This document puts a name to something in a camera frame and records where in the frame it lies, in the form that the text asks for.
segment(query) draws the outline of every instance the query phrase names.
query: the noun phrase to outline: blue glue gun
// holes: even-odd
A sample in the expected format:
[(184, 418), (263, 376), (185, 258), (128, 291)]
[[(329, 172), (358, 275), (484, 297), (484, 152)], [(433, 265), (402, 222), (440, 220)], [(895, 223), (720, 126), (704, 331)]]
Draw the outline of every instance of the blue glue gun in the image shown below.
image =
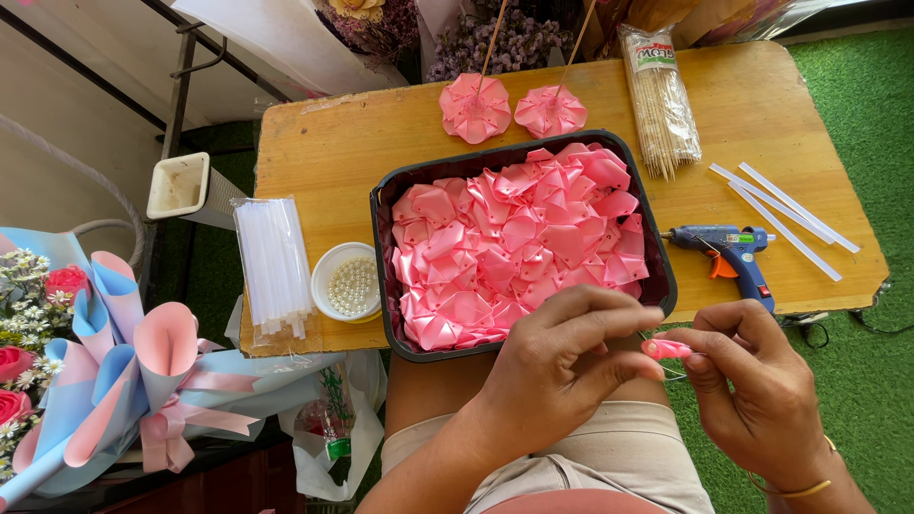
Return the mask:
[(774, 297), (761, 276), (755, 253), (768, 248), (768, 241), (774, 241), (777, 236), (769, 235), (762, 227), (739, 230), (736, 225), (683, 225), (661, 232), (660, 237), (679, 248), (717, 257), (710, 278), (723, 276), (737, 279), (743, 298), (755, 298), (765, 305), (768, 312), (774, 313)]

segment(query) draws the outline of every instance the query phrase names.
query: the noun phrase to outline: white plastic bowl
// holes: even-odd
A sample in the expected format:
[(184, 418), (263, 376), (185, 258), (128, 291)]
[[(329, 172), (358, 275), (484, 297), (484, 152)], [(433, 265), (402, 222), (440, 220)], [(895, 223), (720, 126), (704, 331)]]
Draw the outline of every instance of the white plastic bowl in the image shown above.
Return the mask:
[(321, 260), (314, 265), (314, 271), (311, 273), (311, 292), (314, 296), (314, 303), (317, 305), (317, 308), (320, 309), (322, 313), (326, 314), (327, 317), (349, 323), (358, 323), (357, 320), (374, 318), (375, 313), (380, 310), (380, 295), (367, 312), (356, 316), (343, 316), (330, 304), (330, 299), (327, 297), (327, 285), (330, 284), (330, 276), (337, 266), (357, 257), (368, 257), (371, 259), (371, 262), (375, 262), (376, 255), (374, 247), (368, 246), (363, 242), (344, 242), (343, 244), (331, 248), (321, 257)]

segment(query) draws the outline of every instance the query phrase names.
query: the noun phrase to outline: gold bracelet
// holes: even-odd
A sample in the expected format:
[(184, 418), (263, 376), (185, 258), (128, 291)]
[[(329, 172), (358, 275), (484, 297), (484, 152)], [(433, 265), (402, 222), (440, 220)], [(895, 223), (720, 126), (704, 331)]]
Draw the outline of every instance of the gold bracelet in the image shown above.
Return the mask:
[[(832, 440), (829, 439), (827, 435), (824, 435), (824, 437), (825, 437), (825, 441), (828, 441), (828, 447), (831, 448), (831, 450), (833, 452), (838, 451), (838, 449), (834, 446), (834, 443), (832, 442)], [(761, 491), (765, 494), (779, 496), (781, 498), (800, 498), (800, 497), (804, 497), (804, 496), (813, 495), (813, 494), (821, 491), (822, 489), (825, 489), (826, 487), (829, 487), (832, 485), (831, 480), (825, 480), (821, 484), (817, 484), (817, 485), (812, 486), (803, 491), (796, 491), (793, 493), (781, 493), (779, 491), (772, 491), (772, 490), (766, 489), (765, 487), (762, 487), (761, 484), (759, 484), (759, 482), (756, 481), (756, 479), (752, 475), (751, 471), (747, 471), (746, 474), (749, 475), (749, 481), (752, 482), (752, 485), (755, 486), (756, 489), (758, 489), (759, 491)]]

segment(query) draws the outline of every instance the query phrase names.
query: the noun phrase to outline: hand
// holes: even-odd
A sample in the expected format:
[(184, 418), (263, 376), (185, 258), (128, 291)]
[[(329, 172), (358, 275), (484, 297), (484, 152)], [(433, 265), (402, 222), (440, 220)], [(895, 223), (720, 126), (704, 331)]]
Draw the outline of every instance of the hand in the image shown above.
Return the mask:
[(701, 424), (737, 466), (784, 492), (834, 480), (841, 457), (825, 441), (813, 373), (759, 302), (702, 309), (693, 329), (663, 337), (698, 352), (684, 364)]
[[(625, 381), (664, 378), (643, 353), (606, 353), (603, 345), (663, 319), (660, 308), (627, 294), (591, 285), (563, 290), (514, 323), (482, 390), (460, 414), (474, 419), (482, 449), (501, 465), (542, 450), (590, 419)], [(592, 349), (602, 354), (597, 362), (573, 372), (578, 356)]]

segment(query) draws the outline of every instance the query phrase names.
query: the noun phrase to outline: plastic bag of glue sticks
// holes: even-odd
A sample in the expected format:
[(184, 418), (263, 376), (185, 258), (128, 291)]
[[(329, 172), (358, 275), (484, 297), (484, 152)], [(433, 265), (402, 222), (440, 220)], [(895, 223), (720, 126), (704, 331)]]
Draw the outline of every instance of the plastic bag of glue sticks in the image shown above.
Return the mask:
[(651, 178), (675, 178), (675, 169), (701, 160), (701, 146), (686, 86), (679, 75), (673, 26), (656, 32), (621, 25), (625, 78), (638, 127), (638, 143)]
[(293, 345), (307, 348), (307, 353), (323, 351), (294, 198), (233, 198), (230, 203), (235, 208), (247, 310), (254, 326), (251, 346), (275, 347), (274, 355), (296, 353)]

